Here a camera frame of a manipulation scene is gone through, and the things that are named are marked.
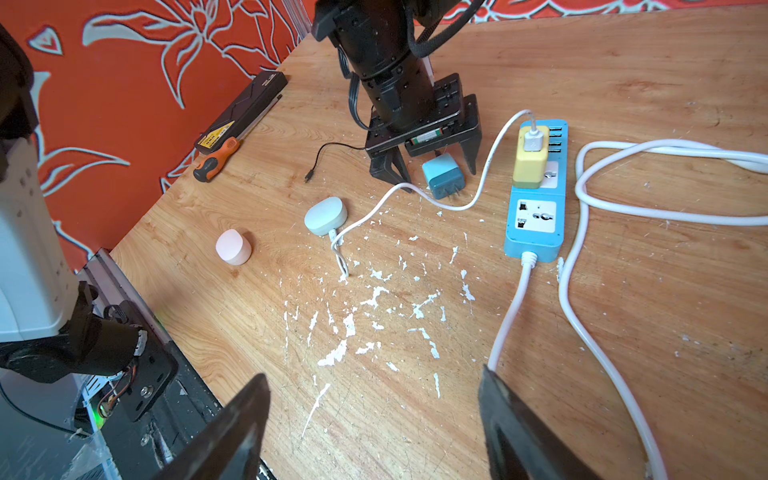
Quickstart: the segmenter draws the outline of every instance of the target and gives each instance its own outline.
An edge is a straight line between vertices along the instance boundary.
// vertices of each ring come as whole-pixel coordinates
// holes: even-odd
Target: black tool box
[[[258,122],[286,85],[288,80],[280,71],[263,71],[258,74],[197,139],[197,151],[203,155],[217,151],[228,138],[237,137],[251,124]]]

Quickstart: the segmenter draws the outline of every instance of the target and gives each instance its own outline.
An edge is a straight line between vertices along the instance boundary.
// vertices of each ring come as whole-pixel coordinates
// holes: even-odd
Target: wooden table
[[[438,78],[457,71],[478,96],[479,166],[522,108],[570,122],[571,161],[596,140],[683,137],[765,152],[765,25],[765,6],[468,25],[432,62]],[[362,145],[365,135],[349,117],[329,42],[306,39],[280,69],[290,82],[283,100],[223,173],[200,184],[188,171],[112,256],[222,402],[267,374],[263,457],[281,480],[487,478],[477,388],[520,271],[502,251],[516,132],[473,209],[440,215],[400,194],[348,235],[341,249],[353,275],[340,283],[328,239],[306,230],[304,214],[338,195],[351,222],[389,185],[369,176],[364,153],[343,147],[328,148],[304,183],[323,142]],[[465,169],[460,150],[450,151]],[[423,160],[409,163],[422,185]],[[478,177],[467,180],[454,204],[475,192]],[[725,162],[653,155],[591,182],[607,199],[721,214],[765,214],[766,187],[766,177]],[[568,239],[577,211],[569,194]],[[243,266],[217,258],[228,228],[255,243]],[[768,471],[767,233],[593,211],[574,309],[633,389],[671,478]],[[642,478],[637,433],[562,315],[554,267],[534,270],[500,375],[600,475]],[[373,287],[388,291],[375,297]],[[356,334],[346,338],[350,314]],[[418,328],[439,359],[409,332]],[[319,366],[345,338],[343,360]],[[373,348],[356,354],[366,343]]]

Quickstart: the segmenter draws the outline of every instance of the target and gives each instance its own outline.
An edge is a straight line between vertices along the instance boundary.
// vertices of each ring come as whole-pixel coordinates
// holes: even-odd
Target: red patterned wallpaper
[[[2,24],[35,70],[39,178],[74,269],[120,241],[198,134],[300,40],[280,0],[14,3]]]

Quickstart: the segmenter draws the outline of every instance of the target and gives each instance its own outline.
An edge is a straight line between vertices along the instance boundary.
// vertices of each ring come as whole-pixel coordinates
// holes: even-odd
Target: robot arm
[[[141,331],[93,314],[98,295],[64,259],[38,181],[32,67],[0,26],[0,367],[38,382],[113,375],[141,350]]]

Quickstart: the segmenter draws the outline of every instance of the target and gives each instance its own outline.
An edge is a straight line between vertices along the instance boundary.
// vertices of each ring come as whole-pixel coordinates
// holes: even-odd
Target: power strip
[[[563,120],[536,123],[549,127],[550,131],[547,168],[539,188],[512,187],[504,253],[522,258],[524,252],[533,252],[539,262],[550,263],[558,258],[564,238],[568,123]],[[522,127],[530,124],[527,121]]]

